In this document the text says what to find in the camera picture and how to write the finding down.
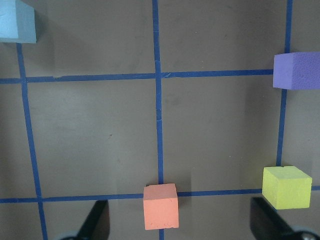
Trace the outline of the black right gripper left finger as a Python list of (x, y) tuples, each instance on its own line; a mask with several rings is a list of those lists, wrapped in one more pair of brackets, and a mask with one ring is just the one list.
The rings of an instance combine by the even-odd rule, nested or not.
[(76, 235), (77, 240), (108, 240), (110, 211), (108, 200), (97, 200)]

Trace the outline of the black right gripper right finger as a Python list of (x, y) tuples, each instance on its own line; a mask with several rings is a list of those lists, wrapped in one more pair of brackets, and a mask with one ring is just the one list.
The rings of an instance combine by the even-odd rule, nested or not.
[(262, 197), (250, 200), (250, 230), (257, 240), (318, 240), (307, 229), (294, 229)]

